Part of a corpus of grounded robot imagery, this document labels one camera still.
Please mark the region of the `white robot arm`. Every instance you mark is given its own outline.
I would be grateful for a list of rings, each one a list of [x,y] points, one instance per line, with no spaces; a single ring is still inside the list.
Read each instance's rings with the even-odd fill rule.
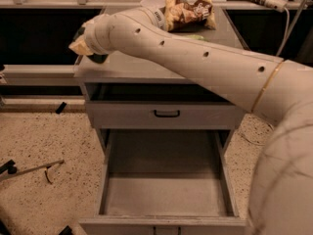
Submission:
[[[313,235],[313,71],[278,57],[173,35],[160,9],[101,14],[77,32],[79,55],[154,62],[275,125],[251,181],[246,224],[210,217],[87,220],[94,235]]]

